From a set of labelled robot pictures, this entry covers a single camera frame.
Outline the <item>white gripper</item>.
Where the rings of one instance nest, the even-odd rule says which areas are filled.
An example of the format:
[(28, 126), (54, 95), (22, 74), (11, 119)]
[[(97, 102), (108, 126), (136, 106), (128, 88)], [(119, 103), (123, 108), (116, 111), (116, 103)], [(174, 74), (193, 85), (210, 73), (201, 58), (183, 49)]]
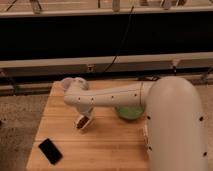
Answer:
[(80, 116), (75, 121), (75, 127), (77, 129), (86, 130), (94, 120), (92, 118), (93, 107), (80, 106), (77, 108), (77, 111), (79, 112)]

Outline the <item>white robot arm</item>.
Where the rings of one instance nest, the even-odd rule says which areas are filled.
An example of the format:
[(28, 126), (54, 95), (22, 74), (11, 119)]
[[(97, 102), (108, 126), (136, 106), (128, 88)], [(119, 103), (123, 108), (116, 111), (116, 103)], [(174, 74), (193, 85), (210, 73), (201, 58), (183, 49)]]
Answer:
[(91, 90), (83, 78), (61, 81), (64, 102), (90, 118), (96, 106), (142, 106), (147, 114), (150, 171), (208, 171), (202, 102), (188, 80), (167, 76), (154, 82)]

